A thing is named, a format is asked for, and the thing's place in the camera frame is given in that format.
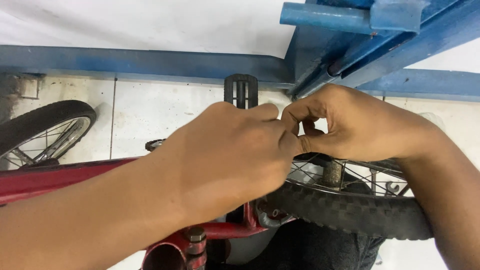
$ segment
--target white tile floor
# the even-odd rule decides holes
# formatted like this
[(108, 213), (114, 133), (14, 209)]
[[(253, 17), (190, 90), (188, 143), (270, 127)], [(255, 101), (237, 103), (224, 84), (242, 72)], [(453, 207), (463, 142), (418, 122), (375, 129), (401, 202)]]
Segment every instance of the white tile floor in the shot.
[[(147, 154), (145, 142), (166, 138), (188, 123), (209, 104), (223, 100), (223, 87), (158, 81), (103, 80), (89, 77), (46, 77), (38, 85), (38, 99), (20, 99), (14, 106), (18, 116), (46, 104), (79, 99), (98, 114), (90, 132), (62, 157), (61, 163), (105, 160)], [(425, 99), (386, 98), (396, 106), (416, 113), (434, 114), (446, 133), (480, 168), (480, 103)], [(290, 101), (279, 90), (260, 91), (259, 103), (274, 103), (280, 110)], [(325, 128), (325, 122), (317, 127)], [(387, 241), (380, 249), (383, 264), (374, 270), (446, 269), (434, 241)], [(139, 252), (111, 269), (140, 267)]]

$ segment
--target bolt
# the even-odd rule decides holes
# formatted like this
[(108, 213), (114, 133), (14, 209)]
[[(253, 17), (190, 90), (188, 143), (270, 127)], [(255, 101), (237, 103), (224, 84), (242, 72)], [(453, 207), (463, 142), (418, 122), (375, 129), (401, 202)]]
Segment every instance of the bolt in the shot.
[(185, 232), (185, 236), (190, 242), (200, 242), (205, 238), (205, 230), (200, 226), (194, 226)]

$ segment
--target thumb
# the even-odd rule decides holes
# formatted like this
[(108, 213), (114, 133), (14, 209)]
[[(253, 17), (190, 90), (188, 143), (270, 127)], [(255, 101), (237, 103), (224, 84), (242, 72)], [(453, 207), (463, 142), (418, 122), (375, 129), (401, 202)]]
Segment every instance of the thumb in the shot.
[(336, 156), (337, 143), (335, 138), (331, 135), (302, 135), (298, 137), (300, 143), (300, 151), (302, 153), (317, 152), (323, 153), (329, 156)]

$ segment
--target black pedal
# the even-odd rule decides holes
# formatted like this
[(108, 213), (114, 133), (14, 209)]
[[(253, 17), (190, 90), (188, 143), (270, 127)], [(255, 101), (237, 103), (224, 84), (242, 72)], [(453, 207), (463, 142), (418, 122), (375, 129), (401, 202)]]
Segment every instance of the black pedal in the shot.
[[(237, 94), (233, 97), (233, 86), (236, 84)], [(258, 105), (258, 80), (257, 78), (247, 74), (233, 74), (225, 78), (223, 84), (223, 100), (234, 104), (237, 101), (237, 108), (248, 109)]]

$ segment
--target bicycle wheel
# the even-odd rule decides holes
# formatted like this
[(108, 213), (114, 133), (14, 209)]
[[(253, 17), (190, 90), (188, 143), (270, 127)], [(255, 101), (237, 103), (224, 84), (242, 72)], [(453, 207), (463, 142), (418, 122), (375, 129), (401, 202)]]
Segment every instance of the bicycle wheel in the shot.
[(55, 102), (0, 125), (0, 158), (9, 169), (56, 160), (90, 130), (93, 108), (78, 100)]
[(266, 199), (270, 207), (296, 218), (348, 233), (399, 240), (433, 237), (394, 160), (357, 162), (319, 153), (300, 155), (285, 184)]

